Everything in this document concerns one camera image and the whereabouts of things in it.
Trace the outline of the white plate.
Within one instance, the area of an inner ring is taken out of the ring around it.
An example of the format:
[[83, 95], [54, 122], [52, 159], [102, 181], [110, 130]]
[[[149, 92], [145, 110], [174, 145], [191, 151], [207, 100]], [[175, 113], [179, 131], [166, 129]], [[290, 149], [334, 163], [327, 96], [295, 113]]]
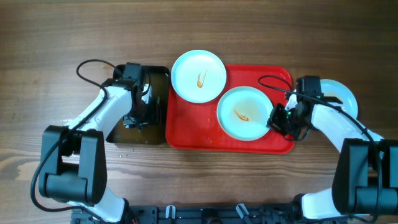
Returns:
[[344, 84], [330, 79], [320, 80], [322, 93], [325, 96], [334, 96], [343, 104], [343, 110], [353, 118], [358, 117], [358, 103], [351, 90]]
[[267, 122], [273, 109], [271, 100], [261, 90], [238, 86], [220, 98], [216, 117], [228, 136], [240, 141], [254, 141], [270, 131]]
[[206, 50], [188, 51], [175, 61], [171, 82], [178, 96], [191, 103], [214, 100], [226, 85], [226, 67], [221, 59]]

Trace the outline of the white plate bottom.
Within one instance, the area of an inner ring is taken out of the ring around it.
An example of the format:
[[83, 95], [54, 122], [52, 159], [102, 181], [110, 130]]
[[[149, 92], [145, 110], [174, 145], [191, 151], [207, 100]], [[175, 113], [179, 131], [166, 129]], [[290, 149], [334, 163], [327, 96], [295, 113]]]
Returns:
[[273, 109], [271, 100], [261, 90], [238, 86], [220, 98], [216, 117], [228, 136], [240, 141], [254, 141], [270, 131], [267, 122]]

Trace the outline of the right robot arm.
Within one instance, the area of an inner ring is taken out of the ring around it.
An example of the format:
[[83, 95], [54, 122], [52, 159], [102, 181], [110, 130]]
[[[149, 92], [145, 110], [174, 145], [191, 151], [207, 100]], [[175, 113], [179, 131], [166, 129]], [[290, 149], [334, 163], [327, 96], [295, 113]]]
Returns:
[[340, 153], [332, 186], [294, 198], [291, 221], [342, 219], [374, 223], [397, 215], [397, 141], [384, 139], [357, 120], [353, 94], [343, 84], [304, 76], [287, 104], [277, 104], [268, 125], [288, 141], [302, 141], [311, 130], [322, 132]]

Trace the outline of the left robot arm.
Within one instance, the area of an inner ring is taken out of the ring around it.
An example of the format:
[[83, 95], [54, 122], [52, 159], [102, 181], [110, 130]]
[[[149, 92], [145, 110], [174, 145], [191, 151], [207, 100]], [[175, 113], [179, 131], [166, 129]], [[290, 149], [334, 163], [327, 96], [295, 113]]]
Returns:
[[35, 193], [81, 210], [98, 223], [137, 223], [129, 202], [107, 186], [105, 140], [120, 119], [142, 130], [160, 122], [152, 97], [156, 67], [127, 63], [114, 66], [113, 77], [99, 85], [98, 97], [81, 115], [63, 126], [50, 125], [42, 136], [40, 163], [30, 185], [33, 204], [45, 211]]

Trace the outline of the black water tray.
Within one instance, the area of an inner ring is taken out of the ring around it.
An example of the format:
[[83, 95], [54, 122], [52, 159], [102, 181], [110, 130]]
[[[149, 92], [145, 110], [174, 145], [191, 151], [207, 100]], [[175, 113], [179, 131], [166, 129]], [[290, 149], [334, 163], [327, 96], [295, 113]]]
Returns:
[[160, 97], [160, 124], [146, 126], [143, 129], [126, 129], [123, 117], [117, 122], [108, 137], [107, 142], [122, 144], [152, 144], [158, 145], [165, 142], [165, 123], [170, 85], [170, 71], [164, 66], [141, 65], [139, 63], [126, 63], [116, 66], [113, 72], [116, 85], [126, 87], [131, 91], [130, 111], [125, 115], [141, 115], [144, 111], [144, 102], [141, 100], [144, 85], [150, 84], [152, 96]]

